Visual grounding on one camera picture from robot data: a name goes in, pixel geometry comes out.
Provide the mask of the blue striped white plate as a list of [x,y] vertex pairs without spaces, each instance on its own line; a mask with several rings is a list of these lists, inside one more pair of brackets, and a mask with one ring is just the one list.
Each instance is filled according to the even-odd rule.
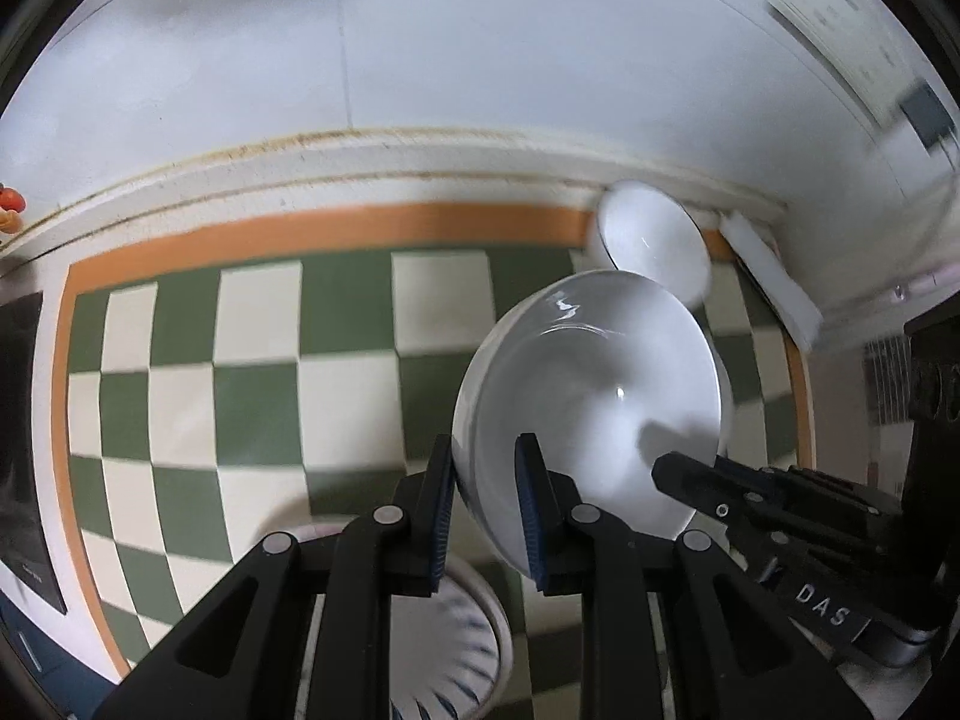
[[511,629],[493,587],[467,561],[446,557],[428,598],[391,601],[389,715],[485,718],[514,665]]

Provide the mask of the plain white bowl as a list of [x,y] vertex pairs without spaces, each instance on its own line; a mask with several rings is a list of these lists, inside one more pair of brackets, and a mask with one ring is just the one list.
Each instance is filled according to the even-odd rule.
[[709,465],[721,444],[713,348],[674,294],[628,271],[566,277],[515,305],[482,341],[455,400],[460,494],[496,552],[526,572],[514,444],[534,434],[552,472],[633,530],[672,539],[693,512],[652,465]]

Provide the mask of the white bowl dark rim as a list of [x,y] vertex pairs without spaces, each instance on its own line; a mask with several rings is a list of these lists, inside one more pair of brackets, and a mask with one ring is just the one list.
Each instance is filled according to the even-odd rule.
[[711,260],[692,216],[640,181],[611,185],[599,199],[587,252],[602,266],[649,278],[695,309],[711,286]]

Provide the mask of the green white checkered mat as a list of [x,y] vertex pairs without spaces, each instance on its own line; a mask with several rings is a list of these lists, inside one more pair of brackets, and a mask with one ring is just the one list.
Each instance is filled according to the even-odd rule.
[[355,206],[69,265],[50,455],[98,670],[124,676],[268,528],[386,497],[494,322],[586,268],[589,220]]

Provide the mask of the colourful snack package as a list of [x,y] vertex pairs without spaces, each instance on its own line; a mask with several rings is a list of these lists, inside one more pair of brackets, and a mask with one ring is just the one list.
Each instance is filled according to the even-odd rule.
[[0,232],[13,236],[23,229],[23,211],[26,200],[14,188],[0,185]]

